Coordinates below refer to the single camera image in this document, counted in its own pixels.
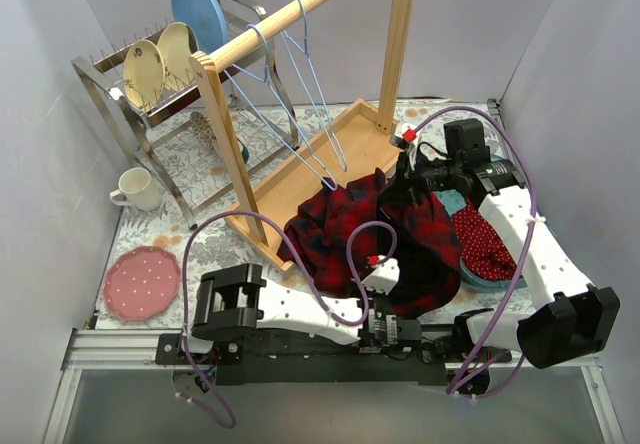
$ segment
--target white cup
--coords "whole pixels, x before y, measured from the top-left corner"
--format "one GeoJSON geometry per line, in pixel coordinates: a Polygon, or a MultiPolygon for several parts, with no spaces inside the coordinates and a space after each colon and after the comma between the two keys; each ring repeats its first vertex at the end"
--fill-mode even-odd
{"type": "Polygon", "coordinates": [[[160,189],[151,174],[142,167],[134,167],[120,176],[118,190],[109,194],[116,206],[134,206],[141,211],[153,211],[160,207],[160,189]]]}

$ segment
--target metal frame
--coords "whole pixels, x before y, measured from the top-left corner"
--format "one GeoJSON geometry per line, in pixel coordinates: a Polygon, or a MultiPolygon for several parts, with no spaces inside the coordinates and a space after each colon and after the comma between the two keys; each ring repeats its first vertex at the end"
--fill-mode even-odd
{"type": "Polygon", "coordinates": [[[58,393],[56,394],[53,410],[49,417],[49,424],[42,441],[44,444],[57,444],[64,440],[81,377],[82,370],[80,369],[62,372],[58,393]]]}
{"type": "Polygon", "coordinates": [[[593,410],[596,413],[596,419],[600,425],[604,442],[607,444],[622,444],[624,436],[622,429],[616,418],[616,413],[609,399],[607,386],[602,378],[602,367],[583,367],[582,375],[584,377],[593,410]]]}
{"type": "MultiPolygon", "coordinates": [[[[158,337],[172,331],[164,330],[120,330],[120,331],[74,331],[67,355],[60,386],[47,426],[44,443],[61,443],[71,417],[82,371],[87,369],[159,371],[190,369],[190,366],[158,366],[154,363],[158,337]]],[[[514,368],[518,356],[509,363],[495,367],[514,368]]],[[[598,357],[575,359],[561,364],[562,367],[582,369],[585,386],[606,444],[623,444],[624,437],[602,378],[602,367],[598,357]]],[[[447,370],[457,369],[460,363],[446,365],[447,370]]],[[[525,361],[523,367],[530,368],[525,361]]]]}
{"type": "MultiPolygon", "coordinates": [[[[253,0],[230,0],[230,1],[233,1],[237,4],[242,5],[243,7],[250,9],[256,14],[258,20],[260,21],[263,20],[265,17],[267,17],[267,12],[265,11],[265,9],[253,0]]],[[[225,15],[225,19],[227,19],[230,25],[240,30],[244,30],[246,26],[249,24],[248,22],[235,16],[230,12],[224,11],[224,15],[225,15]]],[[[146,36],[143,37],[143,39],[148,39],[153,43],[157,43],[163,30],[164,28],[159,29],[157,25],[156,25],[155,32],[148,32],[147,29],[145,28],[146,36]]],[[[118,66],[124,63],[124,59],[127,55],[127,52],[129,51],[129,48],[132,45],[133,44],[127,44],[126,41],[124,41],[123,48],[118,50],[114,48],[114,52],[109,55],[103,52],[102,53],[103,58],[96,62],[89,63],[89,61],[87,61],[83,57],[77,57],[73,61],[71,61],[71,63],[76,73],[80,77],[82,84],[87,90],[87,93],[91,97],[93,103],[95,104],[96,108],[102,115],[102,118],[106,122],[109,130],[111,131],[111,134],[113,135],[114,139],[120,146],[120,149],[122,150],[122,152],[125,154],[127,160],[129,161],[129,164],[131,166],[142,166],[147,168],[149,171],[155,172],[155,174],[160,179],[162,184],[164,184],[167,190],[169,190],[169,192],[171,192],[171,194],[173,195],[174,199],[176,200],[176,203],[178,204],[178,207],[180,208],[185,220],[187,221],[189,228],[195,229],[196,227],[195,216],[198,215],[200,212],[202,212],[204,209],[206,209],[208,206],[210,206],[213,202],[217,201],[224,194],[229,192],[233,188],[233,186],[232,184],[228,184],[222,189],[220,189],[219,191],[217,191],[214,195],[205,199],[198,206],[194,208],[191,208],[189,206],[189,204],[187,203],[187,201],[185,200],[182,194],[182,191],[180,190],[178,185],[174,182],[174,180],[171,178],[171,176],[163,166],[162,162],[158,159],[158,156],[155,152],[155,148],[161,146],[162,144],[174,138],[181,132],[188,129],[191,126],[192,122],[191,121],[185,122],[184,124],[174,129],[173,131],[167,133],[166,135],[162,136],[161,138],[153,142],[149,141],[149,139],[147,138],[146,131],[147,129],[152,129],[160,125],[169,117],[173,116],[179,111],[182,111],[187,106],[197,101],[200,98],[200,92],[198,91],[197,85],[194,83],[185,87],[183,90],[175,94],[171,94],[165,97],[156,106],[152,107],[145,113],[140,114],[137,111],[135,111],[130,105],[129,101],[124,96],[124,94],[122,92],[119,92],[119,88],[117,86],[122,82],[122,79],[119,79],[118,81],[113,82],[105,74],[111,70],[114,70],[118,74],[118,77],[120,77],[120,74],[118,73],[118,66]],[[122,133],[122,130],[120,129],[116,119],[114,118],[113,114],[109,110],[107,103],[105,102],[105,99],[103,99],[103,96],[100,95],[100,91],[102,91],[102,93],[104,94],[105,99],[115,101],[115,103],[118,105],[118,107],[122,111],[122,114],[124,115],[125,120],[129,124],[129,127],[131,128],[134,136],[136,137],[136,140],[140,144],[139,152],[135,152],[127,142],[127,139],[122,133]],[[148,160],[148,163],[150,164],[151,169],[148,168],[145,162],[145,158],[146,160],[148,160]]],[[[274,46],[273,40],[269,42],[269,46],[270,46],[270,50],[272,51],[274,46]]],[[[265,56],[265,50],[263,48],[259,48],[253,53],[251,53],[250,55],[248,55],[245,59],[243,59],[241,65],[246,67],[251,63],[258,61],[259,59],[264,58],[264,56],[265,56]]],[[[274,52],[270,52],[268,70],[271,75],[271,79],[275,85],[276,91],[278,92],[282,101],[287,106],[291,115],[295,116],[293,105],[291,104],[291,101],[286,93],[284,85],[282,84],[278,76],[274,52]]],[[[224,82],[226,79],[227,79],[226,74],[220,75],[221,81],[224,82]]],[[[235,95],[233,96],[233,100],[235,102],[240,102],[241,105],[243,104],[242,100],[235,95]]],[[[249,106],[243,106],[243,108],[247,109],[250,112],[253,112],[249,106]]],[[[276,130],[279,129],[278,126],[275,126],[275,125],[273,125],[272,127],[273,129],[276,129],[276,130]]],[[[295,123],[291,119],[289,120],[289,133],[287,134],[285,132],[281,132],[280,135],[285,140],[287,140],[293,148],[297,148],[299,146],[298,131],[295,126],[295,123]]],[[[279,147],[275,152],[273,152],[266,159],[263,159],[260,163],[258,163],[257,165],[249,169],[249,175],[252,175],[255,172],[262,169],[269,162],[273,161],[273,159],[285,149],[286,149],[285,146],[279,147]]]]}

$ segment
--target red polka dot cloth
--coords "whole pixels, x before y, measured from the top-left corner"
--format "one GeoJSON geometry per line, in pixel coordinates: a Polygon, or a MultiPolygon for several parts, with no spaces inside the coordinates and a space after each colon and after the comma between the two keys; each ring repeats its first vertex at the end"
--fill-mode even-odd
{"type": "Polygon", "coordinates": [[[487,281],[505,281],[513,277],[516,263],[502,239],[471,204],[451,216],[462,247],[462,262],[476,276],[487,281]]]}

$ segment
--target red clip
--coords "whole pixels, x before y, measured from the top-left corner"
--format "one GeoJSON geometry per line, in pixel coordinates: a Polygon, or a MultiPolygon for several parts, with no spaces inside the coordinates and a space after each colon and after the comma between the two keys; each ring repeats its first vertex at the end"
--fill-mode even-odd
{"type": "Polygon", "coordinates": [[[402,137],[404,138],[405,142],[407,142],[407,143],[413,141],[416,138],[416,136],[417,136],[416,131],[414,131],[413,129],[407,129],[402,134],[402,137]]]}

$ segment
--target dish rack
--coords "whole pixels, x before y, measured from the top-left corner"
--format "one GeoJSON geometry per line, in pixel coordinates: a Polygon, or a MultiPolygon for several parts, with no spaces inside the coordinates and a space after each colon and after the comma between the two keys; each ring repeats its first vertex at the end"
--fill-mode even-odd
{"type": "MultiPolygon", "coordinates": [[[[267,12],[265,11],[265,9],[253,0],[218,1],[220,2],[223,9],[225,19],[229,26],[229,32],[232,37],[243,32],[249,22],[238,17],[230,10],[227,10],[225,6],[223,6],[223,3],[232,2],[239,4],[242,7],[248,8],[253,11],[259,21],[262,21],[267,17],[267,12]]],[[[166,19],[165,27],[169,24],[170,21],[166,19]]],[[[157,44],[158,39],[160,38],[160,35],[164,31],[165,27],[161,27],[156,24],[155,30],[149,31],[145,28],[143,37],[139,38],[134,34],[134,42],[138,41],[139,39],[148,39],[154,44],[157,44]]],[[[162,96],[157,96],[159,97],[157,104],[151,107],[148,111],[142,112],[137,110],[129,103],[124,95],[124,82],[122,80],[122,73],[118,70],[119,67],[124,63],[124,59],[127,56],[129,48],[133,45],[133,43],[128,44],[126,41],[123,41],[123,44],[124,46],[121,49],[116,49],[114,47],[113,52],[110,54],[102,51],[102,58],[99,60],[94,61],[93,58],[90,58],[91,62],[89,62],[87,59],[80,56],[71,61],[71,64],[73,65],[73,68],[84,84],[84,87],[91,97],[91,100],[102,115],[102,118],[107,124],[111,134],[120,146],[120,149],[125,154],[131,166],[141,166],[149,170],[152,174],[155,174],[159,181],[173,195],[176,203],[178,204],[178,207],[180,208],[180,211],[187,221],[189,228],[195,229],[197,227],[195,217],[212,203],[217,201],[224,194],[232,190],[233,184],[229,183],[225,185],[221,189],[217,190],[213,195],[206,197],[195,207],[191,207],[185,199],[182,191],[180,190],[180,187],[176,184],[174,179],[167,171],[166,167],[158,158],[156,150],[163,144],[169,142],[171,139],[193,126],[194,121],[190,119],[156,140],[150,140],[147,136],[147,131],[159,126],[167,119],[174,116],[176,113],[183,111],[189,105],[197,101],[200,98],[198,86],[194,82],[192,82],[178,92],[171,92],[167,89],[163,92],[162,96]],[[110,71],[113,71],[113,73],[115,73],[118,78],[117,80],[114,81],[113,78],[110,77],[110,75],[113,75],[113,73],[111,73],[110,71]],[[122,132],[122,129],[118,125],[116,118],[107,105],[108,101],[113,101],[114,103],[116,103],[118,108],[124,115],[125,121],[131,128],[131,131],[138,141],[138,144],[140,146],[138,150],[134,150],[127,141],[125,135],[122,132]]],[[[275,49],[275,44],[273,42],[273,39],[268,42],[268,45],[270,56],[268,62],[268,71],[273,80],[276,92],[287,106],[291,115],[295,117],[295,111],[286,93],[284,85],[280,81],[276,69],[276,61],[274,57],[275,53],[273,52],[275,49]]],[[[242,59],[241,62],[238,62],[238,65],[240,67],[247,67],[252,63],[259,61],[260,59],[264,59],[265,54],[266,53],[264,46],[261,46],[252,53],[248,54],[244,59],[242,59]]],[[[234,75],[239,71],[237,69],[229,69],[228,72],[231,75],[234,75]]],[[[219,75],[219,78],[221,82],[225,82],[227,80],[227,75],[225,73],[221,73],[219,75]]],[[[232,107],[236,109],[247,110],[255,115],[254,111],[251,109],[251,106],[247,105],[241,96],[235,95],[233,89],[231,91],[230,100],[230,105],[232,107]]],[[[281,130],[275,124],[272,125],[272,128],[276,132],[278,132],[281,137],[289,143],[291,147],[295,149],[299,146],[298,132],[295,124],[291,119],[289,119],[288,133],[281,130]]],[[[285,149],[285,146],[276,148],[274,152],[272,152],[266,158],[262,159],[260,162],[248,169],[249,175],[251,176],[262,169],[269,162],[273,161],[273,159],[285,149]]]]}

